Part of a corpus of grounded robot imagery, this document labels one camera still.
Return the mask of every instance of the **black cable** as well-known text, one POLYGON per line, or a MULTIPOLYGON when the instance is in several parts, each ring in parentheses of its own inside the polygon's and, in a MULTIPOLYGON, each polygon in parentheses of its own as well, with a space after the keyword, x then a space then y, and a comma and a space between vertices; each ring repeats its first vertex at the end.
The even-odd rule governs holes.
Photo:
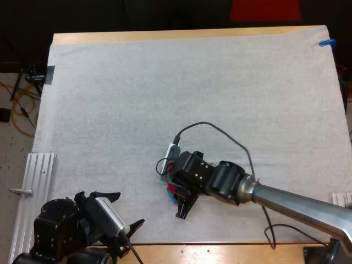
POLYGON ((132 246, 131 241, 129 240, 129 238, 127 237, 127 235, 126 235, 123 231, 121 231, 121 232, 119 233, 119 236, 120 236, 121 238, 123 238, 124 241, 127 243, 127 245, 130 247, 130 249, 132 250, 133 254, 136 256, 136 259, 138 260, 138 262, 139 262, 140 264, 143 264, 142 259, 140 258, 140 256, 138 255, 138 253, 137 253, 137 251, 134 249, 134 247, 132 246))
POLYGON ((172 160, 172 161, 174 161, 175 159, 174 159, 174 158, 161 158, 161 159, 158 160, 158 162, 157 162, 156 165, 155 165, 155 171, 156 171, 156 173, 159 174, 160 176, 164 176, 164 175, 165 175, 165 173, 162 174, 162 173, 160 173, 160 172, 158 171, 159 163, 160 163, 161 161, 164 161, 164 160, 172 160))
MULTIPOLYGON (((7 86, 6 86, 5 84, 3 84, 1 81, 0 81, 0 84, 1 84, 2 86, 4 86, 4 87, 6 88, 6 90, 9 92, 9 94, 11 95, 11 92, 10 92, 10 90, 7 88, 7 86)), ((18 105, 20 106, 20 110, 21 110, 22 114, 29 120, 29 122, 31 123, 31 125, 32 125, 34 128, 37 128, 37 127, 33 124, 32 120, 29 118, 29 115, 28 115, 26 109, 20 104, 20 102, 16 99, 16 97, 14 97, 14 99, 15 99, 15 101, 18 103, 18 105)))
POLYGON ((307 233, 303 232, 301 229, 298 229, 297 227, 293 227, 292 225, 289 225, 289 224, 271 224, 271 221, 270 221, 268 212, 266 211, 266 208, 263 207, 263 206, 262 206, 262 208, 263 208, 264 214, 266 216, 266 219, 267 219, 267 221, 269 223, 269 226, 264 229, 264 235, 267 238, 267 240, 269 242, 269 245, 270 245, 270 247, 273 250, 276 248, 276 239, 275 239, 275 234, 274 234, 274 227, 288 227, 288 228, 291 228, 291 229, 296 230, 297 232, 301 233, 302 235, 305 235, 306 237, 310 238, 311 240, 314 240, 315 242, 317 242, 319 244, 322 244, 323 246, 327 246, 327 244, 325 244, 324 242, 312 237, 311 235, 308 235, 307 233), (267 234, 268 229, 270 229, 272 237, 273 237, 273 241, 272 242, 271 242, 271 240, 270 240, 270 238, 269 238, 269 236, 267 234))
POLYGON ((178 145, 178 142, 180 141, 180 136, 182 134, 182 132, 186 131, 187 129, 190 129, 192 127, 195 127, 196 125, 201 125, 201 124, 205 124, 205 125, 210 125, 211 127, 215 128, 216 130, 218 130, 219 132, 221 132, 222 134, 224 134, 226 137, 228 137, 232 142, 234 142, 236 145, 238 145, 239 147, 241 147, 248 156, 248 160, 249 160, 249 165, 251 167, 251 171, 252 171, 252 175, 255 178, 255 173, 254 173, 254 167, 253 167, 253 163, 252 163, 252 158, 251 155, 249 154, 248 149, 243 146, 242 144, 240 144, 238 141, 236 141, 234 138, 232 138, 229 134, 227 134, 224 130, 218 128, 216 125, 210 123, 210 122, 198 122, 198 123, 194 123, 192 125, 186 126, 184 129, 182 129, 179 133, 177 133, 177 135, 175 136, 175 139, 173 141, 173 144, 178 145))
POLYGON ((271 236, 272 236, 272 238, 273 238, 273 241, 271 242, 269 236, 268 236, 267 233, 266 233, 266 230, 268 230, 268 229, 267 229, 268 227, 267 227, 266 229, 264 229, 264 235, 266 236, 266 239, 268 240, 271 249, 274 250, 274 249, 276 248, 276 238, 275 238, 275 234, 274 234, 273 225, 271 224, 271 220, 270 220, 270 217, 269 217, 269 215, 268 215, 268 212, 266 211, 266 208, 265 208, 264 206, 262 206, 262 209, 263 209, 263 211, 264 211, 264 215, 265 215, 265 217, 266 217, 266 220, 268 221, 268 224, 269 224, 268 227, 269 227, 269 229, 270 229, 270 231, 271 231, 271 236))

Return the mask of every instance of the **red object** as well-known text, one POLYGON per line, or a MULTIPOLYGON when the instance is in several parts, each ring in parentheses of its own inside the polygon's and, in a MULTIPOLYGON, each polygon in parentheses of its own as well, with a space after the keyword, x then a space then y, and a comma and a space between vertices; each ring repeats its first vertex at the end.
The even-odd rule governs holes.
POLYGON ((233 0, 233 21, 301 21, 299 0, 233 0))

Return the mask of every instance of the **wooden board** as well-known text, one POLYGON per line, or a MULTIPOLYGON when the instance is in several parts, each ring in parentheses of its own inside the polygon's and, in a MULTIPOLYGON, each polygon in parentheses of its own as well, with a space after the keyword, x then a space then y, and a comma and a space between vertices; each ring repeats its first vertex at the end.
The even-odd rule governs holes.
MULTIPOLYGON (((176 31, 93 32, 55 34, 53 43, 70 45, 114 41, 183 39, 197 37, 255 36, 281 34, 311 28, 312 26, 252 27, 238 29, 206 29, 176 31)), ((269 245, 141 245, 136 246, 140 257, 147 263, 167 264, 250 264, 281 263, 303 264, 303 247, 316 244, 285 244, 272 250, 269 245)), ((118 260, 119 264, 138 263, 130 252, 118 260)))
MULTIPOLYGON (((304 264, 303 247, 315 245, 150 245, 135 249, 144 264, 304 264)), ((119 264, 138 264, 132 252, 119 264)))
POLYGON ((238 29, 202 29, 132 32, 93 32, 54 34, 54 44, 96 43, 136 40, 187 39, 197 37, 255 36, 288 33, 312 26, 249 27, 238 29))

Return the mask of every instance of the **wooden table edge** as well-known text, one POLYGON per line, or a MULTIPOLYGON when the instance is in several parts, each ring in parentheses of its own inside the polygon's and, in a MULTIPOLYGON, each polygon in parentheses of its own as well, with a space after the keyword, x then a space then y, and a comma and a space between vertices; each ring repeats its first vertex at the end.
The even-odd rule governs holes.
POLYGON ((200 30, 166 30, 166 31, 121 31, 121 32, 85 32, 56 33, 53 44, 99 43, 138 40, 188 39, 200 37, 257 36, 281 34, 310 29, 315 26, 273 26, 273 27, 240 27, 233 29, 200 29, 200 30))

